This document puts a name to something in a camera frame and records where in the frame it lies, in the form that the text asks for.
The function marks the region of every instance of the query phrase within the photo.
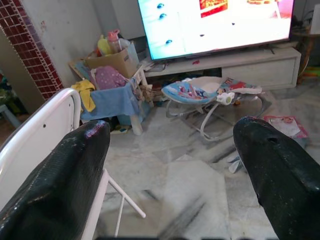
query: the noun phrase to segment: television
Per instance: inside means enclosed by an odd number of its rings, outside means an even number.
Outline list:
[[[294,0],[138,0],[152,60],[289,38]]]

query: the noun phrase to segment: plastic bottle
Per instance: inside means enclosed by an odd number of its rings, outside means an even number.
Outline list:
[[[108,32],[108,43],[113,54],[121,52],[121,44],[119,41],[119,29]]]
[[[111,51],[111,48],[109,46],[108,40],[105,39],[103,35],[101,35],[97,45],[98,45],[99,52],[102,55],[112,54],[112,51]]]

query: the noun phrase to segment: blue towel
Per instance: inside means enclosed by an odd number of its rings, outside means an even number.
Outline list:
[[[82,106],[82,120],[90,121],[118,115],[132,116],[140,113],[139,102],[129,82],[123,87],[92,91],[90,95],[96,108],[88,112]]]

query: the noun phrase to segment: red tiled pillar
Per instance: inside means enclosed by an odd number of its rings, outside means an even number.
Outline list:
[[[46,49],[20,0],[0,0],[0,26],[45,100],[63,88]]]

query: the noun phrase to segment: baby rocker seat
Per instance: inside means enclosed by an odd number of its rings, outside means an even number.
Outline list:
[[[225,79],[211,76],[203,76],[193,79],[186,78],[183,81],[177,81],[167,85],[162,89],[162,93],[170,99],[166,107],[166,116],[168,118],[180,117],[183,122],[200,132],[200,135],[208,142],[224,140],[233,135],[232,131],[230,131],[228,134],[212,137],[204,132],[205,126],[212,114],[232,126],[234,125],[233,122],[230,122],[224,117],[214,113],[219,105],[230,105],[236,100],[252,101],[260,99],[262,103],[261,109],[255,115],[256,117],[259,117],[271,105],[270,102],[260,95],[261,92],[262,88],[260,86],[254,86],[231,78]],[[172,102],[190,105],[194,107],[194,109],[181,113],[172,113],[170,111]],[[206,117],[204,118],[200,128],[186,121],[186,118],[190,114],[197,111],[201,114],[206,113]]]

